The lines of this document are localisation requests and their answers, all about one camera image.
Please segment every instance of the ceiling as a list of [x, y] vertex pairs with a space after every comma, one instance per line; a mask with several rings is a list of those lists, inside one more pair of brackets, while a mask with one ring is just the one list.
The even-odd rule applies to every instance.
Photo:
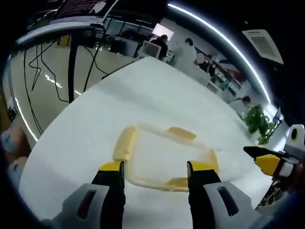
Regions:
[[[38, 11], [54, 9], [62, 0], [52, 3], [40, 2]], [[304, 63], [304, 35], [301, 29], [301, 7], [286, 3], [257, 4], [256, 2], [225, 1], [215, 3], [213, 1], [197, 0], [120, 0], [116, 10], [136, 12], [146, 17], [161, 20], [163, 17], [173, 18], [176, 23], [189, 29], [210, 42], [221, 51], [228, 59], [234, 62], [234, 56], [223, 44], [219, 43], [198, 24], [190, 23], [185, 18], [168, 10], [167, 3], [179, 4], [186, 9], [192, 10], [213, 22], [222, 31], [226, 31], [238, 42], [240, 46], [251, 54], [253, 59], [264, 72], [266, 81], [269, 83], [273, 97], [273, 103], [281, 106], [282, 113], [289, 125], [293, 123], [305, 124], [305, 77], [303, 76], [302, 64]], [[265, 29], [274, 40], [284, 65], [261, 58], [250, 42], [242, 35], [242, 30]], [[242, 71], [237, 60], [235, 64]]]

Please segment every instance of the led light strip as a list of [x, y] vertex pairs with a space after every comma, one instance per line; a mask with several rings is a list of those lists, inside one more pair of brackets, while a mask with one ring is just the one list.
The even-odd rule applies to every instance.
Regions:
[[258, 76], [256, 70], [254, 69], [254, 67], [250, 64], [250, 62], [246, 59], [246, 57], [243, 55], [243, 53], [232, 43], [232, 41], [230, 41], [225, 35], [223, 35], [218, 29], [216, 29], [214, 26], [212, 26], [211, 24], [207, 23], [205, 20], [199, 18], [198, 16], [190, 13], [187, 10], [184, 10], [178, 6], [172, 5], [172, 4], [167, 4], [169, 7], [172, 7], [176, 10], [179, 10], [189, 16], [191, 16], [192, 18], [195, 18], [196, 20], [200, 21], [201, 23], [203, 23], [204, 25], [206, 25], [207, 27], [209, 27], [210, 29], [212, 29], [214, 32], [216, 32], [219, 36], [221, 36], [221, 38], [223, 38], [237, 53], [238, 55], [241, 56], [241, 58], [244, 60], [244, 62], [248, 65], [248, 67], [251, 69], [251, 71], [253, 72], [254, 76], [256, 77], [258, 83], [260, 84], [266, 99], [268, 100], [269, 103], [271, 103], [271, 99], [267, 93], [267, 90], [265, 89], [265, 86], [262, 82], [262, 80], [260, 79], [260, 77]]

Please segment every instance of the potted plant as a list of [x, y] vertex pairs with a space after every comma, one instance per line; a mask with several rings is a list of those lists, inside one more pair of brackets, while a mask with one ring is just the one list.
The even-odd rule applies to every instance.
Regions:
[[261, 135], [258, 139], [259, 145], [265, 145], [269, 142], [269, 135], [274, 130], [275, 125], [269, 122], [269, 117], [264, 114], [261, 105], [254, 106], [250, 109], [245, 118], [245, 123], [251, 134], [257, 130], [259, 131]]

